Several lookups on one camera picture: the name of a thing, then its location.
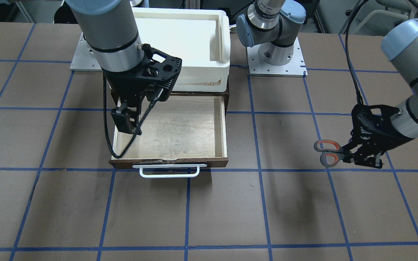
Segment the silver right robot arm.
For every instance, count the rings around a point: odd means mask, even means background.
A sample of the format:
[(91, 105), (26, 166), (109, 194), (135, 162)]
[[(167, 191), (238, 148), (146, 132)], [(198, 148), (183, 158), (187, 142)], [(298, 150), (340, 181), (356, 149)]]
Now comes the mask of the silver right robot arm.
[(111, 111), (119, 132), (141, 135), (138, 118), (144, 98), (166, 101), (182, 60), (141, 43), (128, 0), (68, 0), (120, 106)]

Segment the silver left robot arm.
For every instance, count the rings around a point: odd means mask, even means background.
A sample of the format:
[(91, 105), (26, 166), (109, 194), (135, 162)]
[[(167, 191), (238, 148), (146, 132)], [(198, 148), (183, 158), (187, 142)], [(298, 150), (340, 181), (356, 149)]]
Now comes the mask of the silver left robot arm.
[[(386, 151), (418, 138), (418, 0), (408, 3), (416, 12), (414, 18), (393, 28), (383, 38), (381, 49), (412, 88), (413, 95), (396, 107), (364, 104), (348, 48), (350, 26), (363, 6), (361, 3), (345, 30), (345, 54), (357, 100), (351, 112), (351, 138), (344, 146), (332, 140), (315, 142), (314, 149), (321, 153), (320, 162), (324, 167), (343, 161), (381, 169), (381, 156)], [(293, 0), (256, 0), (246, 14), (237, 17), (239, 40), (245, 47), (258, 46), (262, 61), (283, 66), (292, 56), (305, 15), (304, 7)]]

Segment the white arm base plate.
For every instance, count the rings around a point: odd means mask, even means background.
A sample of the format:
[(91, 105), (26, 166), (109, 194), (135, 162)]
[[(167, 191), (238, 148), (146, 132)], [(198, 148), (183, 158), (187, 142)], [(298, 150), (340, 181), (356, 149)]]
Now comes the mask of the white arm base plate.
[(298, 38), (289, 47), (278, 47), (270, 42), (247, 47), (246, 55), (251, 76), (308, 76)]
[(98, 64), (95, 58), (93, 49), (83, 37), (81, 33), (79, 37), (76, 50), (74, 52), (70, 69), (72, 71), (83, 71), (83, 72), (101, 72), (102, 68)]

